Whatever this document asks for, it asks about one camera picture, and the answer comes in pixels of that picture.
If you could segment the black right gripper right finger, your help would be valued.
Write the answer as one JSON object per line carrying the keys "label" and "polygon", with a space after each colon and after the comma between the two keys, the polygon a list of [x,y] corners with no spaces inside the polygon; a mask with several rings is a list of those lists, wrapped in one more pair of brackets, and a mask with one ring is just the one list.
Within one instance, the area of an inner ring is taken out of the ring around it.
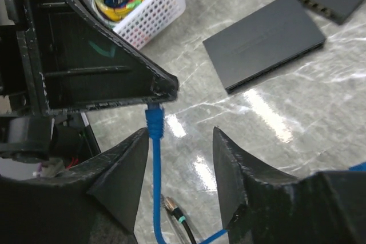
{"label": "black right gripper right finger", "polygon": [[230,243],[364,243],[365,172],[284,173],[213,130],[223,228]]}

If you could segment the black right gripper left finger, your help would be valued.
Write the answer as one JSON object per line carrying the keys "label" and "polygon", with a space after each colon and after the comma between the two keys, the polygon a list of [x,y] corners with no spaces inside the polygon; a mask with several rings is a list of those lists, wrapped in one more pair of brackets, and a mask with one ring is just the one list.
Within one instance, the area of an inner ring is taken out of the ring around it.
{"label": "black right gripper left finger", "polygon": [[2,243],[136,243],[148,131],[55,177],[1,178]]}

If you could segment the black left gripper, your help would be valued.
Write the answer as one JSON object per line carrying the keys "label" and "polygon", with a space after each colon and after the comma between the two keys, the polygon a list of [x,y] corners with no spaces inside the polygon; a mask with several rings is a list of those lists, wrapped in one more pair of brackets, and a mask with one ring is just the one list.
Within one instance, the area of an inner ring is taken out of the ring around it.
{"label": "black left gripper", "polygon": [[68,159],[72,164],[100,153],[85,112],[33,114],[17,32],[25,28],[23,0],[4,0],[10,18],[1,24],[1,94],[10,98],[11,113],[1,116],[1,157],[23,163]]}

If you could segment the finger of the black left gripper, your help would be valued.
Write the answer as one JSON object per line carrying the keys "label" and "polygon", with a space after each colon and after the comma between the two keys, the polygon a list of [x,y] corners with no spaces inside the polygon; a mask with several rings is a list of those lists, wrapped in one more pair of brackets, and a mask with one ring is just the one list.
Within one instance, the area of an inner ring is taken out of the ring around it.
{"label": "finger of the black left gripper", "polygon": [[85,0],[23,0],[17,32],[33,114],[164,103],[178,79],[109,30]]}

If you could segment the dark grey network switch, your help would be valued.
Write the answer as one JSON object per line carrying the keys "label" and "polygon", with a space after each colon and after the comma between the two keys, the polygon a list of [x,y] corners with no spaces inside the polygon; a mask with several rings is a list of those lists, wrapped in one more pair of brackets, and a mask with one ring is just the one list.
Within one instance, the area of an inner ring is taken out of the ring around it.
{"label": "dark grey network switch", "polygon": [[275,0],[203,44],[230,94],[292,60],[322,48],[325,35],[298,0]]}

